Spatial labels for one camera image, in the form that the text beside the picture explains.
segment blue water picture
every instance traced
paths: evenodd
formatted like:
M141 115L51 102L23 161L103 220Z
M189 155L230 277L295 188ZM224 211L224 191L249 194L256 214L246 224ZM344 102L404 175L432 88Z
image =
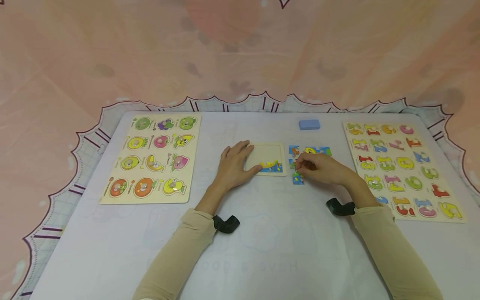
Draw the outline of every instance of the blue water picture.
M273 163L260 163L263 169L260 171L262 173L282 173L283 172L283 165L279 163L278 160L275 160Z

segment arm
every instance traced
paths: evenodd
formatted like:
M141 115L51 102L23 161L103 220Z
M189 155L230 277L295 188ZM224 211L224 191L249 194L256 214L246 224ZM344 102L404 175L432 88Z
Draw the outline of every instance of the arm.
M355 203L352 216L393 299L443 299L432 275L394 223L392 212L375 200L365 181L354 171L323 154L303 153L295 168L315 181L339 184Z
M253 150L249 141L227 147L220 158L214 182L195 209L189 209L175 231L153 260L133 295L133 300L174 300L185 284L216 230L212 220L225 194L261 170L243 170L245 157Z
M362 178L356 177L357 183L345 186L352 199L375 201ZM352 219L393 299L443 299L427 267L394 223L388 206L357 208Z

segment hand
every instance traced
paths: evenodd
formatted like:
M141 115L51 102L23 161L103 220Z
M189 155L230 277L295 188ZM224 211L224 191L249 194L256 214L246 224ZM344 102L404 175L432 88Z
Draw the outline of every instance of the hand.
M245 158L253 150L253 145L248 146L250 141L238 142L235 146L228 146L223 150L218 164L218 171L212 185L220 186L228 191L239 186L255 174L260 172L262 166L256 165L250 170L243 170Z
M300 154L295 161L295 170L312 180L343 186L359 178L353 170L325 154Z

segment beige sleeve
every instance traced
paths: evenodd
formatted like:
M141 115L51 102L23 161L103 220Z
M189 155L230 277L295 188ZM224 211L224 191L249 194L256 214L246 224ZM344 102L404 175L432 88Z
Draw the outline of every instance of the beige sleeve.
M200 254L212 242L213 217L189 209L182 224L158 253L137 287L133 300L174 300Z
M394 223L388 206L356 209L352 219L393 299L443 299L427 267Z

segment fruit puzzle board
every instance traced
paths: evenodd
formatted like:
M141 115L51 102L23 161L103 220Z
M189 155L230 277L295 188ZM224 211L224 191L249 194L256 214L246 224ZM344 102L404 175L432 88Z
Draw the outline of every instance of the fruit puzzle board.
M460 207L428 147L406 124L344 122L358 175L397 219L465 223Z
M135 115L100 204L188 202L200 114Z

